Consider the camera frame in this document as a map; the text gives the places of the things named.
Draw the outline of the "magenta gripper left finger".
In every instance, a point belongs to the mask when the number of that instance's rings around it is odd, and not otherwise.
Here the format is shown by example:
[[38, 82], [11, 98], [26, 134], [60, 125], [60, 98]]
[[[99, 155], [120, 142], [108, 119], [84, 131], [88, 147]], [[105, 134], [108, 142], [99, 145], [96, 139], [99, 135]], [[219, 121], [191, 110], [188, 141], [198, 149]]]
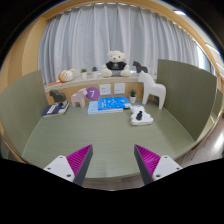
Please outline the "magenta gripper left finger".
[[44, 170], [81, 186], [84, 182], [92, 155], [93, 147], [88, 145], [68, 156], [59, 155]]

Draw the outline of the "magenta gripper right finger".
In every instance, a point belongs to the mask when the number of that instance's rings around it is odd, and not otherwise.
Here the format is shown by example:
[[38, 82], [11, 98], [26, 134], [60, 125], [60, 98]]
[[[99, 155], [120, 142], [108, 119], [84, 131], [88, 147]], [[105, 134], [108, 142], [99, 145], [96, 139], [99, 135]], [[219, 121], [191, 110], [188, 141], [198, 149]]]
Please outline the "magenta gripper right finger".
[[134, 155], [145, 185], [182, 169], [168, 155], [159, 156], [137, 144], [134, 145]]

